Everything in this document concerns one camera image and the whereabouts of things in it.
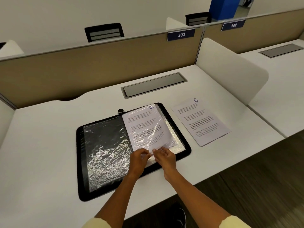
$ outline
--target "number sign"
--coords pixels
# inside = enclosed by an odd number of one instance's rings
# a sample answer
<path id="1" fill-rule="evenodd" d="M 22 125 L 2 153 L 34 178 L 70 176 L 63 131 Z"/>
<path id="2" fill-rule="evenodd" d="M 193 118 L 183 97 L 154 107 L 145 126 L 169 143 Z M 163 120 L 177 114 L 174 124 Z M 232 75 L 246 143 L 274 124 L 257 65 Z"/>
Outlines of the number sign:
<path id="1" fill-rule="evenodd" d="M 237 22 L 226 22 L 226 23 L 223 24 L 223 27 L 222 27 L 221 31 L 236 29 L 236 28 L 242 28 L 245 24 L 245 21 L 246 20 L 241 20 L 241 21 L 237 21 Z"/>
<path id="2" fill-rule="evenodd" d="M 195 29 L 187 29 L 183 31 L 169 32 L 167 41 L 173 41 L 182 38 L 194 37 Z"/>

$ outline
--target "forearm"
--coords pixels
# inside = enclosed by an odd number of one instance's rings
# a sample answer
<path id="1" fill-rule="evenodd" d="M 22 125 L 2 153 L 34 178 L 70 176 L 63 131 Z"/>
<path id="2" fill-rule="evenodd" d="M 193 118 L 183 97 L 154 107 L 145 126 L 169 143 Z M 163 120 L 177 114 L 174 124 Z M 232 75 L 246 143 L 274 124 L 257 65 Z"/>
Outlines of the forearm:
<path id="1" fill-rule="evenodd" d="M 137 178 L 126 175 L 95 217 L 105 220 L 112 228 L 121 228 L 136 180 Z"/>
<path id="2" fill-rule="evenodd" d="M 200 192 L 180 173 L 176 172 L 169 180 L 199 227 L 218 228 L 230 216 L 222 207 Z"/>

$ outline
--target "left hand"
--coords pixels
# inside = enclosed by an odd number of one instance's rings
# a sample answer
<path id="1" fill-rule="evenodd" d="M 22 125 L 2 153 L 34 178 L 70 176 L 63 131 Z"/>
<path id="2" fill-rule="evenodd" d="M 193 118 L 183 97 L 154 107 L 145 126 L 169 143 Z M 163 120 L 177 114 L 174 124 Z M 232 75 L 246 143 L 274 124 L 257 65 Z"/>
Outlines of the left hand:
<path id="1" fill-rule="evenodd" d="M 148 159 L 152 156 L 147 149 L 138 149 L 131 153 L 130 156 L 130 167 L 128 171 L 128 175 L 134 177 L 136 180 L 139 179 L 145 166 L 147 164 Z"/>

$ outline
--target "paper sheet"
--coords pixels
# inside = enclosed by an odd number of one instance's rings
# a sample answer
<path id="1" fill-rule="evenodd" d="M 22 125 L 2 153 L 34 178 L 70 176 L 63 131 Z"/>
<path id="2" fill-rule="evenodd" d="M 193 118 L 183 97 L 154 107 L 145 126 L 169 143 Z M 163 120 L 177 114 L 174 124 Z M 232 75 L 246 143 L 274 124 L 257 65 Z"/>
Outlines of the paper sheet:
<path id="1" fill-rule="evenodd" d="M 152 149 L 176 144 L 155 104 L 125 113 L 123 120 L 133 151 L 145 148 L 152 153 Z"/>
<path id="2" fill-rule="evenodd" d="M 171 109 L 200 146 L 230 132 L 224 123 L 203 107 L 197 98 L 189 99 Z"/>

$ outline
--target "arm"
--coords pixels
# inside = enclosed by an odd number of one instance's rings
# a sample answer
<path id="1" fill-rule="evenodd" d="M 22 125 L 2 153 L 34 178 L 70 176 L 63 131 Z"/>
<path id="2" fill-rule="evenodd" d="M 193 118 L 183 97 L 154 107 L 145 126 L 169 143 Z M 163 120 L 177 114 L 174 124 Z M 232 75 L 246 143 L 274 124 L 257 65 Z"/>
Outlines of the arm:
<path id="1" fill-rule="evenodd" d="M 200 192 L 177 171 L 175 155 L 167 148 L 153 150 L 155 160 L 164 169 L 165 179 L 175 189 L 199 227 L 218 228 L 230 216 L 222 207 Z"/>
<path id="2" fill-rule="evenodd" d="M 150 157 L 151 154 L 146 149 L 138 149 L 131 154 L 128 174 L 106 204 L 96 214 L 96 218 L 105 220 L 112 228 L 121 228 L 123 226 L 133 187 L 143 173 Z"/>

